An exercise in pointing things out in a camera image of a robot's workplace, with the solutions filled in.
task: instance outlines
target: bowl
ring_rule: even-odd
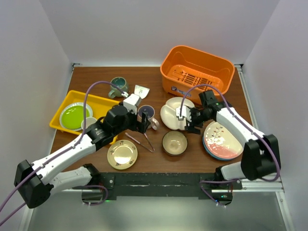
[[[160,109],[160,117],[163,123],[171,130],[185,130],[186,120],[179,120],[176,117],[175,110],[181,105],[182,97],[174,97],[166,101],[166,104]],[[193,102],[184,100],[185,106],[194,107]]]
[[[181,155],[187,149],[187,138],[179,131],[167,132],[162,140],[165,152],[172,156]]]

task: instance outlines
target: green plate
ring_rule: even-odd
[[[63,128],[80,130],[83,121],[83,103],[72,103],[67,106],[60,115],[60,124]],[[86,106],[86,116],[92,116],[90,106]]]

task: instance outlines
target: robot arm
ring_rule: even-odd
[[[28,207],[37,207],[44,203],[50,195],[64,189],[96,184],[99,181],[100,174],[91,164],[68,172],[62,173],[62,171],[77,160],[106,146],[112,142],[117,134],[126,129],[145,133],[150,122],[147,120],[146,113],[142,114],[141,122],[137,121],[137,107],[140,102],[141,98],[139,96],[131,94],[119,105],[110,109],[103,122],[101,122],[101,118],[95,124],[90,125],[78,145],[76,145],[76,142],[81,135],[45,158],[31,164],[26,160],[19,163],[15,175],[15,186],[32,173],[34,169],[42,167],[18,189]],[[43,163],[69,147],[73,148],[51,160],[47,165],[43,165]]]
[[[215,181],[245,178],[255,180],[276,172],[274,160],[260,138],[264,139],[273,150],[279,168],[281,168],[278,141],[274,135],[266,136],[263,132],[252,127],[228,103],[233,113],[231,114],[224,102],[218,102],[212,90],[200,93],[199,97],[202,109],[183,106],[182,113],[180,113],[180,108],[176,109],[178,119],[186,119],[185,129],[192,133],[201,134],[198,128],[202,128],[205,121],[213,119],[228,129],[244,147],[242,161],[218,167],[215,172]]]

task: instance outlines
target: white wall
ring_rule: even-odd
[[[278,137],[296,229],[307,230],[308,1],[281,0],[244,64],[259,127]]]
[[[236,64],[254,47],[279,0],[40,0],[70,61],[160,65],[176,45]]]
[[[16,166],[50,151],[49,121],[67,90],[70,63],[38,0],[0,7],[0,202],[13,189]],[[13,197],[0,220],[19,206]],[[22,212],[0,230],[17,230]]]

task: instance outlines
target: teal mug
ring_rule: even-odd
[[[124,92],[128,92],[128,83],[123,77],[115,77],[110,81],[112,84],[115,84],[118,88],[120,88]],[[113,99],[114,97],[122,97],[121,92],[114,88],[112,85],[110,86],[110,92],[108,93],[108,97]]]

